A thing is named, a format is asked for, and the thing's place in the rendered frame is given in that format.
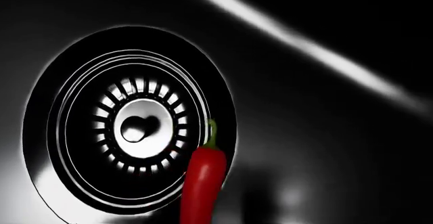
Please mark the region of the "stainless steel sink basin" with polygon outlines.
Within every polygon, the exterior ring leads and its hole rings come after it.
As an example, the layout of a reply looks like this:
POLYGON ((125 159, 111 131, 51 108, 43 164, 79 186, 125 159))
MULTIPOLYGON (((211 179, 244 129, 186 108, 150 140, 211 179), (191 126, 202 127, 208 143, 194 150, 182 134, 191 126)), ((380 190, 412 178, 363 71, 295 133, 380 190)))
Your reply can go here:
POLYGON ((198 45, 239 143, 213 224, 433 224, 433 0, 0 0, 0 224, 63 224, 21 161, 42 70, 111 26, 198 45))

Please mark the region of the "red chili pepper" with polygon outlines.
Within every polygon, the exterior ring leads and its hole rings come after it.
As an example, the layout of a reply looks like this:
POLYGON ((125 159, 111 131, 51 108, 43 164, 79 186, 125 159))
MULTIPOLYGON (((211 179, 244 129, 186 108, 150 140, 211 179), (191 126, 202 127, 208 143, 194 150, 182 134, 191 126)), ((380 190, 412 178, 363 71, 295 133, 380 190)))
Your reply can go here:
POLYGON ((191 155, 183 184, 179 224, 211 224, 227 159, 217 146, 217 124, 208 120, 210 138, 191 155))

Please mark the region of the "steel sink drain strainer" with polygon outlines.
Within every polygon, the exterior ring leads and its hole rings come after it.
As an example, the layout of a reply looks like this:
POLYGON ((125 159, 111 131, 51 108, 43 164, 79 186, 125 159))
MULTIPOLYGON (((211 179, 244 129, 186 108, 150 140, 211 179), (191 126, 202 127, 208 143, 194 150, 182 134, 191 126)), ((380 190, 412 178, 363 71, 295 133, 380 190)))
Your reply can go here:
POLYGON ((73 43, 40 75, 24 112, 24 162, 67 221, 146 215, 180 197, 212 119, 233 158, 233 99, 203 51, 159 28, 109 28, 73 43))

